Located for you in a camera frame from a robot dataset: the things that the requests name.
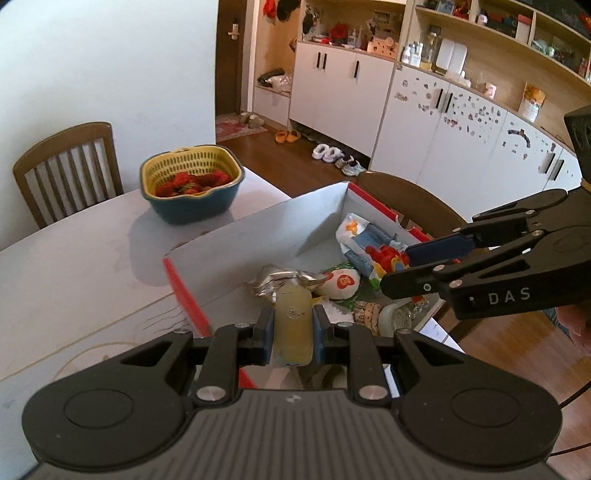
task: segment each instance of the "red object on shelf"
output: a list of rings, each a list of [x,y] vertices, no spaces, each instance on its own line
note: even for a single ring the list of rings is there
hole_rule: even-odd
[[[517,21],[531,26],[531,18],[525,15],[517,15]]]
[[[269,18],[275,18],[277,16],[277,6],[275,0],[267,0],[265,6],[262,8],[262,14]]]

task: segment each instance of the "door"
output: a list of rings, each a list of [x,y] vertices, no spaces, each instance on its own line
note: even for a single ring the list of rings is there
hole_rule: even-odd
[[[394,62],[358,53],[351,75],[343,79],[350,95],[343,98],[348,111],[340,123],[343,138],[337,140],[368,157],[378,137],[393,69]]]
[[[323,86],[318,99],[318,111],[313,125],[315,130],[349,145],[347,124],[355,112],[350,109],[354,84],[351,82],[357,55],[344,48],[323,47],[320,73]]]
[[[563,189],[567,192],[581,186],[581,167],[575,157],[566,148],[550,166],[550,176],[544,190]]]
[[[507,113],[473,200],[480,212],[541,192],[562,147]]]
[[[240,111],[242,33],[245,17],[246,0],[219,0],[216,36],[216,116]]]
[[[325,77],[322,61],[326,50],[328,48],[320,45],[298,42],[295,52],[290,118],[310,128],[315,128]]]
[[[394,72],[370,170],[418,181],[449,86],[419,70]]]
[[[418,184],[468,221],[480,212],[478,182],[506,115],[494,103],[450,85]]]

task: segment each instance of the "table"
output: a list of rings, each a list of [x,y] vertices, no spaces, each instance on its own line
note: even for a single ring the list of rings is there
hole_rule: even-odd
[[[0,252],[0,380],[169,295],[162,258],[180,242],[289,199],[245,170],[229,211],[204,222],[168,225],[136,190]]]
[[[20,421],[43,385],[189,324],[162,267],[170,249],[288,198],[246,170],[216,218],[170,226],[134,191],[0,252],[0,480],[35,465]],[[433,319],[421,332],[459,349]]]

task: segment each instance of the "plastic container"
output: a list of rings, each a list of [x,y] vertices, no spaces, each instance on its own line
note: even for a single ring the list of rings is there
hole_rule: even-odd
[[[203,175],[218,169],[228,173],[232,181],[201,194],[171,198],[160,198],[154,194],[158,185],[171,180],[179,171]],[[229,149],[218,145],[199,145],[149,158],[139,168],[139,185],[143,197],[162,220],[173,225],[185,225],[228,210],[244,175],[244,168]]]

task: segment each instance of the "doorway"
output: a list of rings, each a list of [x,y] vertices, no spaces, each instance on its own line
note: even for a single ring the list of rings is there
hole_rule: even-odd
[[[245,17],[246,0],[219,0],[216,36],[216,116],[240,112]]]

